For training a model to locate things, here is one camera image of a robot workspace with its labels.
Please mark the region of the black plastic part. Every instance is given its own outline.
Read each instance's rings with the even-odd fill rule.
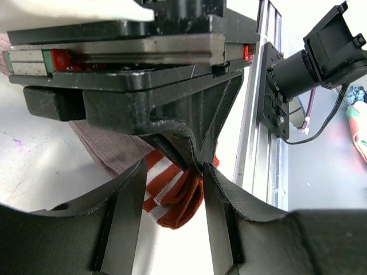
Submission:
[[[131,274],[146,186],[141,161],[51,211],[0,206],[0,273]]]
[[[361,49],[366,40],[362,34],[350,33],[342,16],[347,9],[347,2],[334,6],[303,39],[318,82],[325,88],[352,83],[367,73],[367,52]]]
[[[13,74],[9,76],[9,81],[39,87],[133,92],[155,89],[211,73],[211,67],[206,65],[155,66],[150,69],[130,68],[110,72],[54,72],[50,77]]]
[[[162,14],[153,22],[120,20],[19,30],[7,34],[12,45],[130,40],[198,33],[224,34],[225,42],[242,44],[255,44],[259,40],[256,21],[227,9],[223,0],[169,0],[148,6],[157,7],[160,11],[157,13]]]
[[[238,60],[218,68],[188,65],[54,73],[52,77],[12,75],[10,81],[35,85],[24,89],[29,111],[34,115],[60,120],[58,114],[65,110],[71,113],[63,119],[80,112],[84,116],[77,119],[86,117],[94,127],[139,135],[183,170],[190,168],[200,174],[202,163],[214,158],[217,138],[241,88],[243,67],[247,65]],[[83,91],[82,104],[60,104],[67,101],[54,98],[57,95],[63,99],[62,91],[75,96]],[[50,95],[52,101],[45,105]]]
[[[366,274],[366,210],[288,213],[210,163],[204,163],[204,193],[215,275]]]
[[[85,119],[81,90],[25,87],[23,93],[28,111],[34,116],[59,121]]]
[[[216,78],[210,74],[147,92],[84,90],[87,121],[129,135],[154,135],[145,140],[182,169],[200,174],[202,163],[213,161],[243,73],[239,69]]]
[[[277,138],[289,138],[289,103],[274,86],[272,65],[274,68],[283,61],[279,52],[270,43],[264,45],[260,72],[259,101],[257,116],[266,128]]]
[[[270,80],[276,85],[275,89],[287,99],[293,99],[319,85],[309,74],[304,63],[305,58],[308,58],[307,53],[301,50],[277,63],[268,72]]]

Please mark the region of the black 3d-printed bracket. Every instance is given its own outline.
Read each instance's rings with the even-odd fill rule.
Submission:
[[[285,212],[255,198],[204,163],[215,275],[363,275],[366,210]]]
[[[264,45],[260,72],[260,89],[257,116],[277,138],[289,138],[289,103],[279,91],[271,86],[271,71],[281,62],[282,54],[270,43]]]
[[[50,211],[0,205],[0,273],[131,274],[145,186],[145,160]]]
[[[61,121],[86,118],[94,127],[141,136],[183,170],[201,174],[203,162],[213,161],[246,65],[242,60],[215,71],[189,65],[9,79],[32,85],[24,95],[33,115]]]

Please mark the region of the screw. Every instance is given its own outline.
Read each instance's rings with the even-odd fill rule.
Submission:
[[[281,125],[284,123],[284,117],[283,116],[279,116],[278,117],[278,125]]]
[[[289,99],[288,97],[283,98],[283,103],[289,103],[291,101],[292,101],[292,99]]]
[[[274,69],[274,65],[271,65],[270,67],[268,67],[268,68],[266,69],[266,71],[269,73],[269,72],[271,72],[273,69]]]

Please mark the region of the mounting plate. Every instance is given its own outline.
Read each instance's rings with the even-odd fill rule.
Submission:
[[[257,116],[260,122],[277,138],[288,139],[289,103],[284,100],[280,93],[273,92],[268,82],[268,77],[271,76],[268,73],[271,71],[271,66],[282,59],[282,54],[270,42],[264,45]]]

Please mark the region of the orange and white striped fabric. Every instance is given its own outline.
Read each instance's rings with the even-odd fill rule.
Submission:
[[[191,171],[182,171],[159,151],[147,160],[147,187],[143,208],[161,226],[177,229],[196,213],[203,198],[202,179]],[[214,165],[219,161],[214,157]]]

